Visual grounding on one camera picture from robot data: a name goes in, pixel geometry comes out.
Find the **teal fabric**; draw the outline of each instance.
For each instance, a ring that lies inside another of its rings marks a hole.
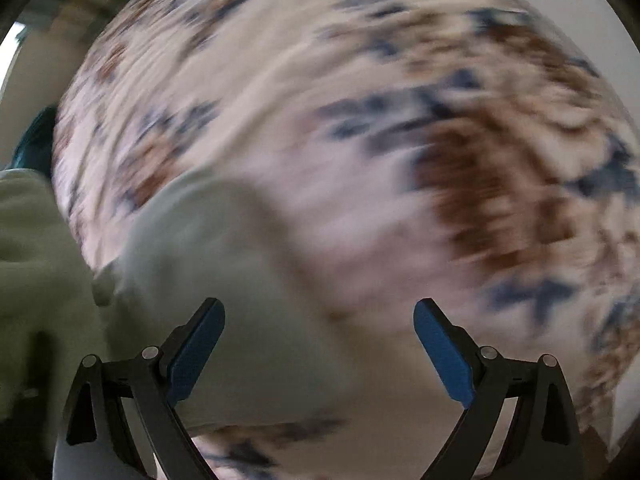
[[[53,128],[57,111],[57,107],[49,106],[37,115],[16,146],[8,170],[35,170],[51,181]]]

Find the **light green fabric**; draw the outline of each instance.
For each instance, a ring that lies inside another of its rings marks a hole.
[[[284,230],[251,187],[209,170],[153,197],[95,297],[115,358],[159,344],[210,296],[226,325],[189,399],[188,430],[304,420],[350,391],[354,377],[317,299],[302,290]]]
[[[91,284],[50,184],[31,170],[0,172],[0,419],[20,392],[31,337],[49,333],[56,347],[46,441],[51,452],[82,357],[108,360]]]

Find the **blue gripper pad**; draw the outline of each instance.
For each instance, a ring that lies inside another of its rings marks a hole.
[[[419,301],[415,305],[414,328],[449,397],[461,402],[468,410],[471,401],[474,400],[471,367],[425,301]]]
[[[225,307],[216,300],[191,332],[168,368],[167,402],[173,408],[189,395],[225,327]]]

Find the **wall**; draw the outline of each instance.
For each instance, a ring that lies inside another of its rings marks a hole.
[[[0,168],[37,113],[62,97],[86,51],[43,32],[25,38],[0,96]]]

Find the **floral blanket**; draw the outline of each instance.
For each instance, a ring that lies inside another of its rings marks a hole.
[[[203,441],[229,478],[418,478],[459,413],[412,330],[426,296],[505,355],[556,355],[582,428],[609,414],[640,348],[635,136],[523,2],[131,0],[56,127],[54,187],[87,262],[117,257],[196,166],[273,205],[369,391]]]

